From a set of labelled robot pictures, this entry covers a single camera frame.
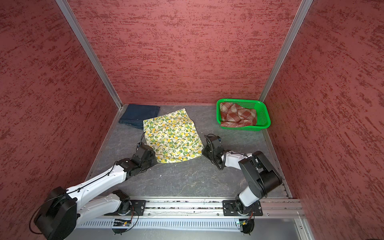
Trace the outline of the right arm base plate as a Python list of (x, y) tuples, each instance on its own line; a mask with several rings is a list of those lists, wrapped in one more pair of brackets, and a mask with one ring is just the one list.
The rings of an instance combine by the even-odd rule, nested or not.
[(263, 210), (260, 201), (256, 201), (250, 206), (245, 207), (240, 200), (224, 200), (222, 201), (222, 205), (224, 216), (263, 216)]

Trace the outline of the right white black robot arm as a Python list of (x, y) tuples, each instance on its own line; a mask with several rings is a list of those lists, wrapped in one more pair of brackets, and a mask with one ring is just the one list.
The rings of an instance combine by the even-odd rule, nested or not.
[(240, 215), (251, 213), (256, 203), (283, 184), (282, 176), (261, 151), (251, 154), (225, 150), (219, 136), (205, 135), (202, 155), (222, 171), (225, 167), (241, 170), (248, 186), (236, 196), (233, 208)]

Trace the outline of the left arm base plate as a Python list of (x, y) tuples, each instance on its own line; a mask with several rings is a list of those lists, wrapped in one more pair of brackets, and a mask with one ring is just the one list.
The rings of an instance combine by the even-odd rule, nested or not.
[(130, 200), (130, 202), (122, 203), (123, 207), (118, 207), (118, 210), (113, 213), (105, 214), (105, 216), (128, 217), (132, 215), (143, 216), (146, 208), (146, 200)]

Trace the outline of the green plastic basket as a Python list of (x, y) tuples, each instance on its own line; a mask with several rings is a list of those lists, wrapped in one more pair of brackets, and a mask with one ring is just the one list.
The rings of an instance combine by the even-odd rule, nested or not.
[[(224, 128), (221, 127), (221, 114), (220, 103), (236, 103), (243, 108), (255, 109), (257, 111), (257, 124), (255, 126), (248, 126), (242, 128)], [(261, 131), (267, 129), (271, 125), (270, 116), (267, 107), (264, 103), (256, 100), (242, 100), (242, 99), (220, 99), (216, 103), (217, 122), (222, 129), (227, 130), (241, 130), (241, 131)]]

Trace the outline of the yellow floral skirt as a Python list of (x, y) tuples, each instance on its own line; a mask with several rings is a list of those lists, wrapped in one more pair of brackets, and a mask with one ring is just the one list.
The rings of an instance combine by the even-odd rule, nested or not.
[(181, 163), (202, 156), (203, 142), (185, 109), (143, 121), (145, 139), (158, 163)]

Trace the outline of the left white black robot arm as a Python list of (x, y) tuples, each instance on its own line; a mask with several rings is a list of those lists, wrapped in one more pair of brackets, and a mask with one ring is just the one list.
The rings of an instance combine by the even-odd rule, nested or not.
[(29, 225), (38, 228), (38, 235), (47, 240), (64, 240), (80, 225), (106, 214), (134, 216), (143, 214), (145, 201), (132, 201), (121, 190), (106, 197), (98, 196), (115, 185), (154, 166), (156, 154), (153, 148), (140, 143), (131, 158), (116, 161), (100, 175), (76, 186), (57, 187), (48, 194), (36, 210)]

